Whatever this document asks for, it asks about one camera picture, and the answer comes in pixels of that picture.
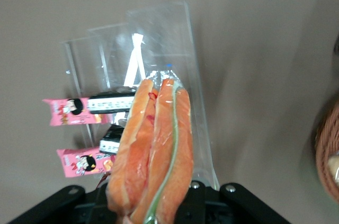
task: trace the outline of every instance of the plastic wrap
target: plastic wrap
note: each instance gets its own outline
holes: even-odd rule
[[[159,86],[162,75],[179,78],[191,100],[193,179],[218,190],[204,110],[200,74],[186,3],[168,3],[127,12],[130,34],[142,35],[141,56],[147,78]]]
[[[193,134],[193,179],[219,189],[212,163],[200,75],[186,3],[168,3],[128,11],[127,23],[90,29],[90,38],[64,43],[77,96],[138,86],[151,79],[159,89],[163,79],[175,79],[189,93]],[[87,46],[79,52],[77,46]],[[114,123],[125,113],[116,114]],[[84,128],[87,145],[93,145],[109,128],[97,124]]]
[[[154,86],[136,93],[107,186],[109,209],[135,224],[173,223],[193,174],[189,95],[174,79]]]

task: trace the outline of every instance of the cartoon girl face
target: cartoon girl face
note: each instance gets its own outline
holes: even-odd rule
[[[82,113],[84,104],[79,98],[70,98],[67,100],[65,108],[68,110],[68,113],[71,112],[73,115],[78,115]]]
[[[78,158],[76,166],[78,170],[92,171],[96,167],[96,162],[92,155],[84,155]]]
[[[74,100],[68,100],[67,101],[67,106],[70,111],[76,110],[76,106],[74,104]]]

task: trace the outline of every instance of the orange sausage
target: orange sausage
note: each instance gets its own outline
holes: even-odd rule
[[[154,138],[155,105],[158,95],[157,90],[149,93],[149,101],[145,115],[137,133],[136,141],[129,148],[126,162],[125,187],[128,193],[130,206],[135,206],[140,201],[148,177],[149,152]]]
[[[153,197],[157,193],[171,162],[173,149],[173,84],[163,81],[156,102],[154,140],[150,152],[147,188],[131,215],[134,224],[142,224]]]
[[[107,186],[108,208],[121,216],[129,214],[131,211],[131,203],[125,186],[127,153],[130,145],[136,140],[149,101],[148,93],[152,92],[152,88],[151,80],[143,80],[135,94],[129,112],[129,120],[121,136],[119,150]]]

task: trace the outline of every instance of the snack package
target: snack package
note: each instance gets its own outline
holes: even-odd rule
[[[69,98],[63,100],[44,99],[51,109],[51,126],[108,123],[107,115],[91,114],[88,98]]]
[[[174,79],[153,87],[136,92],[106,189],[108,208],[134,224],[174,223],[193,174],[189,94]]]
[[[112,124],[100,140],[99,150],[104,154],[117,155],[124,127]]]
[[[110,172],[115,161],[114,155],[101,153],[99,147],[80,150],[58,149],[57,154],[66,177]]]
[[[328,159],[328,168],[333,176],[334,181],[339,186],[339,152],[330,156]]]

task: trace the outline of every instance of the cartoon character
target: cartoon character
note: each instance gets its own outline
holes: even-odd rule
[[[67,106],[64,107],[64,113],[72,113],[73,115],[81,114],[84,104],[79,98],[70,98],[67,100]]]
[[[81,114],[83,111],[84,105],[79,98],[70,98],[67,100],[66,105],[62,105],[58,108],[58,115],[61,115],[62,124],[68,124],[68,114],[72,113],[73,115]]]
[[[77,163],[72,163],[73,169],[76,170],[76,174],[84,175],[85,172],[89,172],[95,169],[96,162],[92,155],[83,155],[81,157],[76,156]]]

